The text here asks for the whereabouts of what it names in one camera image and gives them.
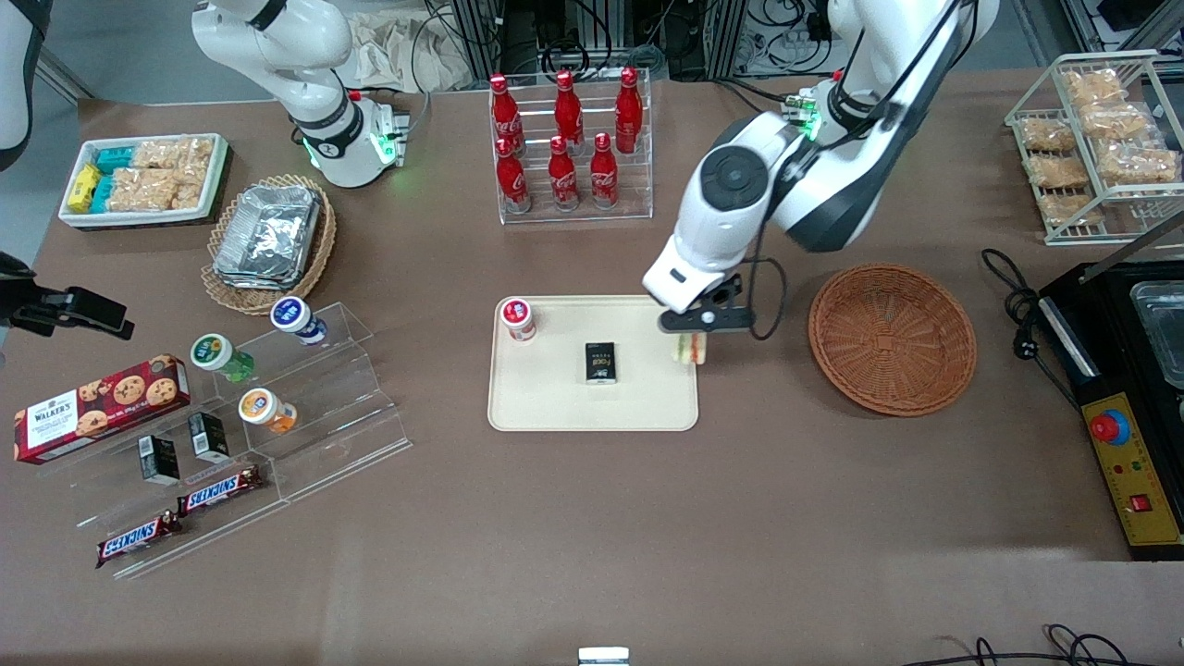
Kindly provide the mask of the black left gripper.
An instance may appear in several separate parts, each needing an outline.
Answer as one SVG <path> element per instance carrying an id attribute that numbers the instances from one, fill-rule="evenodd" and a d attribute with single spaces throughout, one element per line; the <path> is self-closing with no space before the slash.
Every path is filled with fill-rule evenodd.
<path id="1" fill-rule="evenodd" d="M 739 309 L 746 307 L 744 299 L 744 277 L 732 274 L 723 282 L 704 292 L 699 299 L 699 306 L 716 309 Z M 676 361 L 676 334 L 669 334 L 669 358 Z M 707 334 L 707 361 L 714 360 L 714 337 Z"/>

